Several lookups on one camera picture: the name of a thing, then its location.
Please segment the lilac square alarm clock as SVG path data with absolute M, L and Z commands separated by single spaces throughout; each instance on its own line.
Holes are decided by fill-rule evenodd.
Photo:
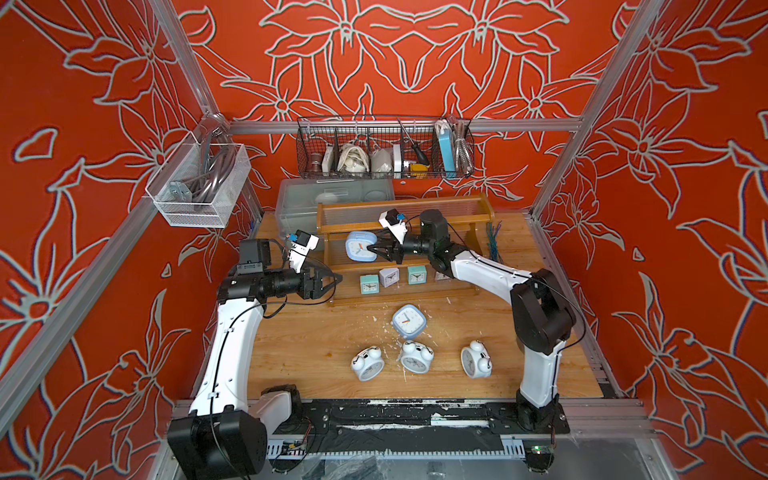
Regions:
M 400 270 L 397 267 L 384 268 L 379 271 L 379 281 L 383 288 L 396 285 L 400 280 Z

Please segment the blue rounded alarm clock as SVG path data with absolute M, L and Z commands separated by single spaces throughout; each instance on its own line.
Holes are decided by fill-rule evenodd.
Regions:
M 377 254 L 368 249 L 377 242 L 377 235 L 370 231 L 352 231 L 345 239 L 345 252 L 353 262 L 370 263 L 377 259 Z
M 402 338 L 413 340 L 424 331 L 427 320 L 416 306 L 406 304 L 393 314 L 391 324 Z

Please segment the teal square alarm clock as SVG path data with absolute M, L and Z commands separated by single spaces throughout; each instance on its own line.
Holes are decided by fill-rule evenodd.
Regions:
M 377 274 L 361 275 L 359 285 L 362 295 L 373 295 L 380 292 L 380 280 Z
M 407 282 L 409 285 L 421 285 L 427 282 L 427 268 L 423 265 L 409 266 L 407 268 Z

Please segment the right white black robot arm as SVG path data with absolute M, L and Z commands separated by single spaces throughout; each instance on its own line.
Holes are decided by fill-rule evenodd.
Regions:
M 562 353 L 576 323 L 557 278 L 547 269 L 528 272 L 504 266 L 454 242 L 451 225 L 436 209 L 423 211 L 419 219 L 420 231 L 415 234 L 399 211 L 381 213 L 379 224 L 388 236 L 379 235 L 368 250 L 397 264 L 406 255 L 423 256 L 437 272 L 506 301 L 524 352 L 523 379 L 515 399 L 517 422 L 528 432 L 552 427 L 559 411 Z

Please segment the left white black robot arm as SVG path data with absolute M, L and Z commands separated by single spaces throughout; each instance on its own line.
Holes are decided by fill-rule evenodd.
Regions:
M 281 247 L 283 264 L 271 266 L 273 240 L 241 243 L 238 263 L 217 293 L 216 332 L 199 389 L 189 412 L 171 421 L 167 442 L 189 479 L 247 479 L 267 460 L 268 439 L 300 415 L 293 385 L 262 393 L 249 410 L 247 385 L 255 337 L 272 299 L 297 295 L 322 304 L 342 277 L 309 261 L 317 236 L 298 230 Z

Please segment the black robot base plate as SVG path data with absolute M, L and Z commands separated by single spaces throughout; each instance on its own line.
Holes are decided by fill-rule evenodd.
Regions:
M 570 433 L 560 405 L 538 426 L 524 429 L 513 400 L 324 399 L 302 407 L 269 436 L 270 459 L 306 453 L 521 458 L 526 446 L 548 445 Z

